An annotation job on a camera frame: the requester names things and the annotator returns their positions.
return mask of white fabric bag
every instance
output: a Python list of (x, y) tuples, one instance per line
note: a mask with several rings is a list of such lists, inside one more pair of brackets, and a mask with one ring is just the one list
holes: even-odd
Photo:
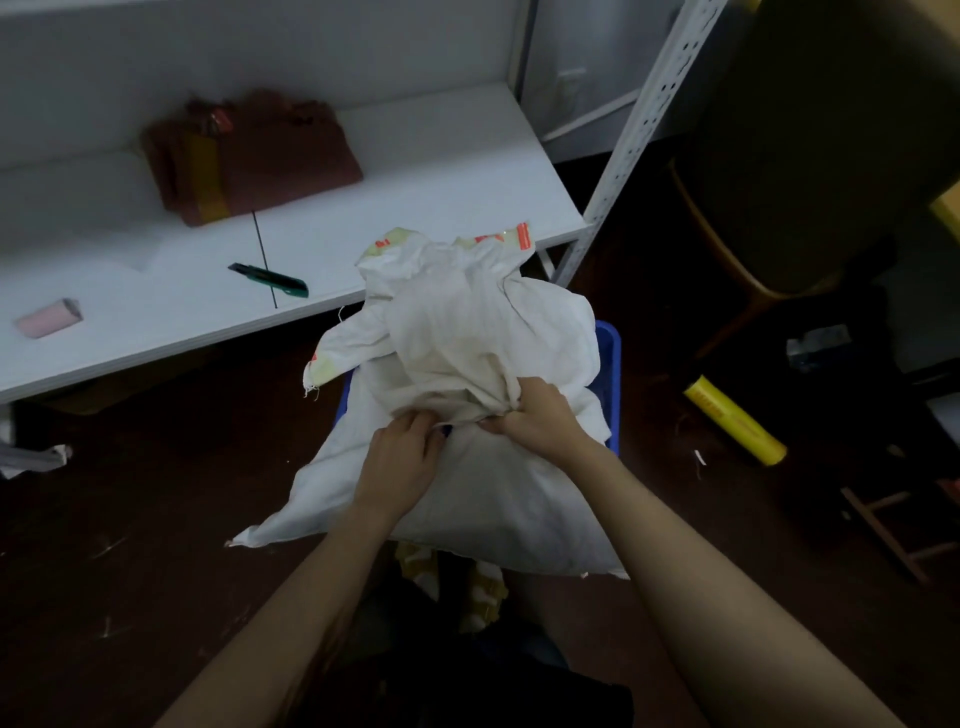
[(587, 502), (560, 470), (475, 422), (519, 404), (519, 376), (557, 385), (584, 430), (610, 437), (587, 386), (600, 370), (593, 311), (524, 278), (526, 226), (435, 243), (394, 230), (364, 253), (364, 308), (324, 334), (309, 391), (359, 366), (347, 413), (294, 479), (289, 502), (232, 545), (325, 532), (352, 500), (375, 430), (410, 408), (453, 424), (437, 477), (393, 538), (534, 573), (621, 571)]

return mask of pink object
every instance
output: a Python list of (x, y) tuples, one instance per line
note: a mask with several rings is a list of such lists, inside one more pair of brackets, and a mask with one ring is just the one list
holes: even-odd
[(80, 305), (76, 301), (60, 299), (39, 311), (17, 319), (14, 324), (24, 336), (38, 339), (62, 328), (72, 327), (83, 319)]

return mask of blue plastic bin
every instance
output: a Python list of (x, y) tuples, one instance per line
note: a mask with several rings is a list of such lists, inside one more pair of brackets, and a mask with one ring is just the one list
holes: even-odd
[[(620, 454), (620, 334), (606, 321), (597, 322), (597, 346), (600, 349), (600, 374), (591, 383), (590, 391), (597, 396), (603, 407), (603, 416), (610, 427), (607, 447)], [(347, 373), (344, 393), (333, 419), (336, 425), (347, 411), (347, 397), (353, 372)]]

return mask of hand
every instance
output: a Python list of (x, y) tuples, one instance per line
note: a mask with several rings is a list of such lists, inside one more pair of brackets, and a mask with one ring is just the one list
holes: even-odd
[(433, 412), (408, 412), (373, 434), (353, 496), (354, 510), (393, 530), (426, 493), (437, 471), (444, 434)]
[(520, 408), (479, 423), (488, 432), (506, 435), (544, 460), (563, 469), (570, 458), (595, 445), (553, 384), (538, 376), (519, 377)]

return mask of green box cutter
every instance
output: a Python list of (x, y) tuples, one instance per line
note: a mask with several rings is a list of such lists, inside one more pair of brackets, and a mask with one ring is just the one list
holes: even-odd
[(306, 283), (300, 279), (291, 278), (290, 276), (282, 276), (280, 273), (271, 273), (263, 268), (256, 268), (252, 265), (244, 265), (243, 263), (233, 263), (227, 267), (231, 271), (236, 271), (241, 276), (246, 276), (250, 280), (255, 280), (257, 283), (269, 285), (271, 288), (279, 288), (288, 296), (296, 296), (299, 299), (305, 299), (310, 295), (310, 292), (307, 290)]

